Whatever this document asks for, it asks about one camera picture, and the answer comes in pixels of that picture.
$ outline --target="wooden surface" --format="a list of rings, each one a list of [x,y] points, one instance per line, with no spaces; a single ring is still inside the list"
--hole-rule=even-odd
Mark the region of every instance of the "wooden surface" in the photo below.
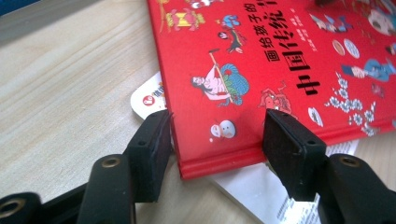
[[[142,120],[129,100],[159,70],[145,0],[43,0],[0,18],[0,198],[42,202],[88,180],[121,153]],[[357,155],[396,190],[396,133],[360,142]],[[138,223],[255,223],[208,178],[182,181],[174,155],[159,203]]]

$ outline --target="red book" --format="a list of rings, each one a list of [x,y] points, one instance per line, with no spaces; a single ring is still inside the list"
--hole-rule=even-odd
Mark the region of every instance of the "red book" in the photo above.
[[[265,161],[266,108],[328,145],[395,129],[393,0],[148,6],[184,179]]]

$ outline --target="cartoon figure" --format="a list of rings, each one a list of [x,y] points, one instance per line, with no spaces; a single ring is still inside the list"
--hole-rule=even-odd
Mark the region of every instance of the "cartoon figure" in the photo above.
[[[195,31],[198,29],[199,24],[205,23],[202,14],[196,14],[194,11],[184,8],[185,12],[177,12],[173,9],[170,13],[166,14],[166,21],[168,27],[174,27],[176,31],[180,30],[180,27],[190,27],[190,31]]]
[[[225,103],[219,104],[219,106],[228,105],[229,103],[241,105],[242,96],[249,89],[248,81],[239,74],[238,69],[231,63],[226,63],[219,69],[212,54],[215,51],[218,51],[218,49],[209,51],[214,63],[212,69],[210,69],[206,77],[193,77],[191,84],[193,87],[201,89],[209,100],[226,100]],[[215,69],[219,73],[219,77],[215,77]]]
[[[343,64],[341,67],[346,75],[358,78],[372,77],[376,80],[386,82],[389,81],[389,76],[396,74],[396,69],[391,61],[387,61],[387,63],[381,64],[375,59],[370,59],[367,61],[366,65],[364,65],[364,68]]]
[[[321,30],[330,31],[332,33],[344,33],[347,31],[347,29],[353,28],[351,24],[347,23],[345,16],[338,17],[338,20],[341,22],[341,25],[337,27],[334,25],[335,20],[327,15],[324,15],[324,17],[326,17],[327,22],[322,21],[321,19],[319,19],[318,17],[312,14],[309,15],[311,16],[312,20],[314,20],[314,22],[317,24],[318,28]]]
[[[186,0],[192,8],[209,7],[213,2],[222,2],[223,0]]]
[[[368,21],[379,33],[383,35],[396,35],[396,6],[389,0],[381,0],[389,13],[380,7],[371,10]]]
[[[279,93],[275,93],[270,89],[262,91],[262,100],[260,101],[258,107],[262,106],[267,109],[270,108],[280,110],[282,112],[292,115],[290,101],[288,97],[283,93],[283,90],[286,88],[286,84],[284,81],[282,81],[282,83],[283,87],[277,88]]]
[[[246,44],[246,38],[242,36],[235,26],[241,25],[238,17],[235,15],[227,15],[223,18],[222,22],[218,21],[224,31],[218,33],[218,37],[224,40],[231,40],[231,46],[227,49],[229,53],[236,51],[238,53],[243,53],[241,47]]]
[[[391,55],[396,55],[396,43],[386,46],[385,50]]]
[[[238,21],[238,16],[227,15],[223,18],[221,26],[224,28],[233,29],[235,26],[239,26],[241,23]]]
[[[229,120],[222,121],[219,125],[214,124],[210,128],[210,132],[215,137],[233,138],[235,136],[236,130],[235,126]]]

